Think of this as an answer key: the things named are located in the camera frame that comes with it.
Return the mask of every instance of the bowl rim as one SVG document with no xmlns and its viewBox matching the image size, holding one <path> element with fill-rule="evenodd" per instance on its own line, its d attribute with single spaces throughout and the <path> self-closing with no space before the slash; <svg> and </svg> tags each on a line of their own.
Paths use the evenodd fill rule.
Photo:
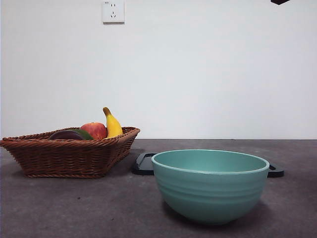
<svg viewBox="0 0 317 238">
<path fill-rule="evenodd" d="M 199 170 L 187 170 L 187 169 L 181 169 L 181 168 L 177 168 L 177 167 L 172 167 L 172 166 L 168 166 L 168 165 L 164 165 L 161 164 L 159 162 L 157 162 L 155 160 L 155 158 L 159 155 L 162 154 L 167 154 L 167 153 L 171 153 L 171 152 L 177 152 L 177 151 L 219 151 L 219 152 L 227 152 L 227 153 L 233 153 L 233 154 L 240 154 L 240 155 L 246 155 L 246 156 L 250 156 L 250 157 L 254 157 L 257 158 L 263 162 L 265 162 L 265 166 L 256 170 L 248 170 L 248 171 L 235 171 L 235 172 L 216 172 L 216 171 L 199 171 Z M 265 170 L 269 169 L 269 162 L 259 156 L 255 156 L 255 155 L 250 155 L 250 154 L 246 154 L 246 153 L 241 153 L 241 152 L 236 152 L 236 151 L 228 151 L 228 150 L 212 150 L 212 149 L 182 149 L 182 150 L 168 150 L 168 151 L 164 151 L 164 152 L 160 152 L 157 153 L 155 155 L 152 156 L 151 158 L 152 163 L 158 165 L 158 166 L 162 166 L 164 168 L 167 169 L 171 169 L 171 170 L 177 170 L 177 171 L 182 171 L 182 172 L 187 172 L 187 173 L 195 173 L 195 174 L 207 174 L 207 175 L 241 175 L 241 174 L 253 174 L 253 173 L 259 173 Z"/>
</svg>

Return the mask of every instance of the teal bowl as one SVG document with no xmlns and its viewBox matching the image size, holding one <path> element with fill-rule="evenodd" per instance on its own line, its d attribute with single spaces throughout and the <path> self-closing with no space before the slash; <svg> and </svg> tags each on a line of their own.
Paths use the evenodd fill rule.
<svg viewBox="0 0 317 238">
<path fill-rule="evenodd" d="M 165 202 L 195 222 L 222 225 L 247 214 L 259 201 L 269 162 L 222 150 L 173 150 L 152 157 Z"/>
</svg>

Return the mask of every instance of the black object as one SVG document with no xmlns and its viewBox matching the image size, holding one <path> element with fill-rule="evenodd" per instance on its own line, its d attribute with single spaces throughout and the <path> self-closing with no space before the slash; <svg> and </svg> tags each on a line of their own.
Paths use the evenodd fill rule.
<svg viewBox="0 0 317 238">
<path fill-rule="evenodd" d="M 151 158 L 156 153 L 143 153 L 139 155 L 132 166 L 132 173 L 136 175 L 154 175 Z"/>
<path fill-rule="evenodd" d="M 277 178 L 277 177 L 283 177 L 284 176 L 284 170 L 278 168 L 276 165 L 269 164 L 269 171 L 268 171 L 268 178 Z"/>
<path fill-rule="evenodd" d="M 272 3 L 275 3 L 277 5 L 281 5 L 282 3 L 285 3 L 289 0 L 271 0 Z"/>
<path fill-rule="evenodd" d="M 143 153 L 140 154 L 132 166 L 132 173 L 136 175 L 154 175 L 151 158 L 156 153 Z M 283 177 L 284 170 L 270 163 L 268 178 Z"/>
</svg>

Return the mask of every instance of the basket rim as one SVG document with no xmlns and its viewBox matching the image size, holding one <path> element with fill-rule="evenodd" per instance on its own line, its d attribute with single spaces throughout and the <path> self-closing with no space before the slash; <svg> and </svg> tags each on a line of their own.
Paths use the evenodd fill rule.
<svg viewBox="0 0 317 238">
<path fill-rule="evenodd" d="M 2 146 L 2 143 L 6 142 L 14 142 L 14 143 L 46 143 L 46 144 L 79 144 L 79 145 L 91 145 L 91 144 L 113 144 L 116 143 L 115 141 L 118 141 L 119 139 L 123 139 L 124 137 L 127 137 L 131 134 L 138 134 L 140 132 L 140 129 L 132 126 L 125 126 L 122 127 L 122 129 L 129 129 L 130 131 L 123 133 L 122 135 L 118 135 L 116 137 L 111 137 L 111 138 L 105 138 L 101 140 L 74 140 L 74 139 L 55 139 L 55 140 L 50 140 L 50 139 L 23 139 L 24 137 L 29 137 L 29 136 L 44 136 L 46 134 L 53 134 L 57 131 L 61 130 L 68 130 L 68 129 L 79 129 L 79 127 L 67 127 L 63 129 L 57 129 L 54 131 L 49 131 L 49 132 L 43 132 L 43 133 L 38 133 L 38 134 L 30 134 L 30 135 L 22 135 L 22 136 L 15 136 L 15 137 L 4 137 L 0 141 L 0 146 Z"/>
</svg>

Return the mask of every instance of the apple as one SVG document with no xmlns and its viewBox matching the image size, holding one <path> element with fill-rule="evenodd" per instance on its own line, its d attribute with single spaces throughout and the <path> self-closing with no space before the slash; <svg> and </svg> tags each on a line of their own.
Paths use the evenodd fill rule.
<svg viewBox="0 0 317 238">
<path fill-rule="evenodd" d="M 104 124 L 100 122 L 90 122 L 82 125 L 81 130 L 87 131 L 94 140 L 101 140 L 107 137 L 108 131 Z"/>
</svg>

